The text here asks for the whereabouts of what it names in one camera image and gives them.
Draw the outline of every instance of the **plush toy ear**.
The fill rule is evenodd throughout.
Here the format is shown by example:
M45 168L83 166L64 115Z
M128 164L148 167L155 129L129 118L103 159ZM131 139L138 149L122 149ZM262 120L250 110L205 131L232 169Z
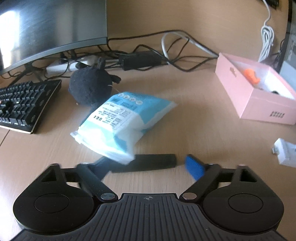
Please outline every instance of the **plush toy ear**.
M98 59L98 69L105 69L106 60L102 57Z
M113 75L111 74L110 75L111 79L112 79L112 82L116 83L116 84L119 84L119 82L121 81L121 78L118 77L117 75Z

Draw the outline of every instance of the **metal screw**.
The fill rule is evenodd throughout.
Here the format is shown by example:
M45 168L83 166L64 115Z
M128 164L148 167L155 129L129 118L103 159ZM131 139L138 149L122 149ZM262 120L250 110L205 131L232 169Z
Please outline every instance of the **metal screw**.
M103 200L112 200L112 199L115 198L115 195L114 195L113 193L106 192L106 193L103 193L103 194L101 195L101 198L102 198Z
M186 192L186 193L183 193L182 197L185 200L193 200L193 199L197 198L197 195L195 193L192 193L192 192Z

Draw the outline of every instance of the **coiled white cable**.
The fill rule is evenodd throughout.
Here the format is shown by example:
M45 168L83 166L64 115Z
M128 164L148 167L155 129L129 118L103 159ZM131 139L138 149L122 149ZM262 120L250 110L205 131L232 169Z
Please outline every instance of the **coiled white cable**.
M189 36L185 36L179 32L169 32L169 33L165 33L163 35L163 37L161 38L161 48L163 50L163 54L166 58L170 59L169 56L168 56L168 53L167 53L167 50L165 49L165 37L168 35L168 34L174 34L174 35L177 35L183 39L185 39L186 41L189 39L189 42L194 44L195 46L197 46L198 48L202 49L203 51L207 52L208 54L214 56L214 57L218 57L215 53L213 53L212 51L209 51L208 49L206 49L205 47L203 47L202 45L200 45L199 43L197 43L196 41L194 41L193 39L191 39Z
M271 18L271 13L269 6L266 2L266 0L262 0L267 8L268 11L268 19L265 20L264 25L261 28L261 37L262 37L262 50L258 59L258 62L262 62L264 59L266 59L269 56L270 48L273 46L274 42L274 30L271 26L266 25L267 22Z

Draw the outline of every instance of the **circular mount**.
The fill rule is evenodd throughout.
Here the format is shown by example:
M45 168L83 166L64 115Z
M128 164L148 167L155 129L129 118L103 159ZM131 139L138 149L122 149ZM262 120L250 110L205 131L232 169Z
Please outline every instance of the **circular mount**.
M283 203L272 190L255 185L230 184L210 192L203 201L205 214L218 226L236 233L276 228L284 213Z
M263 207L263 202L255 195L240 193L228 199L229 206L239 213L255 213Z
M36 199L34 206L42 213L58 213L69 205L69 199L61 194L45 194Z
M16 199L13 213L25 229L41 234L69 232L85 224L94 201L85 191L51 181L32 183Z

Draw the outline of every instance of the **plastic bag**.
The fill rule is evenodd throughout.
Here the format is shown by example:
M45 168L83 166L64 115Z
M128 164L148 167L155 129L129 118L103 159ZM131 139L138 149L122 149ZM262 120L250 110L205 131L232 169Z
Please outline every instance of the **plastic bag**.
M76 132L75 140L122 164L134 160L136 142L176 104L150 95L123 92L96 109Z

